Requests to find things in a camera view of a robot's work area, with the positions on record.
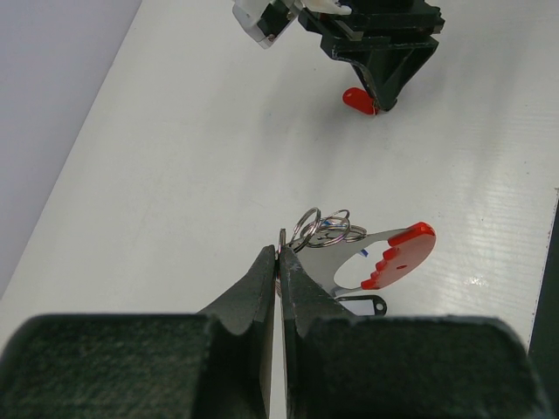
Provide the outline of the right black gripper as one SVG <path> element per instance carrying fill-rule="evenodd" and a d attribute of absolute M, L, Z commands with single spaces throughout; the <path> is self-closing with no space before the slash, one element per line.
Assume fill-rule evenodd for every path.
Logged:
<path fill-rule="evenodd" d="M 444 25 L 438 6 L 426 1 L 343 1 L 347 16 L 304 9 L 298 21 L 321 36 L 320 48 L 350 64 L 376 107 L 391 110 L 404 86 L 438 48 Z"/>

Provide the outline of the key organiser with red handle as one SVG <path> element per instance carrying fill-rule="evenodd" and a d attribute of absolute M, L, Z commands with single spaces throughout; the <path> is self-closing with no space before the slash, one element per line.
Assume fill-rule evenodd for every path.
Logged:
<path fill-rule="evenodd" d="M 436 241 L 435 230 L 425 222 L 369 233 L 352 223 L 347 209 L 324 216 L 312 207 L 295 224 L 292 236 L 280 231 L 276 252 L 293 251 L 307 275 L 329 296 L 341 300 L 354 292 L 378 291 L 396 283 L 431 255 Z M 367 257 L 368 248 L 377 243 L 385 243 L 387 249 L 367 278 L 353 287 L 336 281 L 337 272 L 351 258 Z"/>

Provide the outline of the key with red tag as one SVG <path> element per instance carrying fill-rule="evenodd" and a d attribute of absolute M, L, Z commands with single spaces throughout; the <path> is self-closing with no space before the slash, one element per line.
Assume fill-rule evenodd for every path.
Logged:
<path fill-rule="evenodd" d="M 342 95 L 342 101 L 360 113 L 367 115 L 377 115 L 380 108 L 376 105 L 376 100 L 367 91 L 359 87 L 350 87 Z"/>

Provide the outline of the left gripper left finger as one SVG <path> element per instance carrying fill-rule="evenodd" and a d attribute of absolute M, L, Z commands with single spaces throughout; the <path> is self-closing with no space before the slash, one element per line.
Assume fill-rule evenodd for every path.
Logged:
<path fill-rule="evenodd" d="M 235 335 L 245 333 L 254 322 L 264 322 L 275 295 L 275 249 L 265 246 L 248 272 L 199 314 L 216 316 Z"/>

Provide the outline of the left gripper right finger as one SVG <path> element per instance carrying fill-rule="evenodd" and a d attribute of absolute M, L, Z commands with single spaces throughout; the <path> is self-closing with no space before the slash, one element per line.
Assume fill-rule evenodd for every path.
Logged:
<path fill-rule="evenodd" d="M 355 318 L 309 277 L 289 248 L 279 254 L 279 287 L 286 339 L 303 338 L 316 319 Z"/>

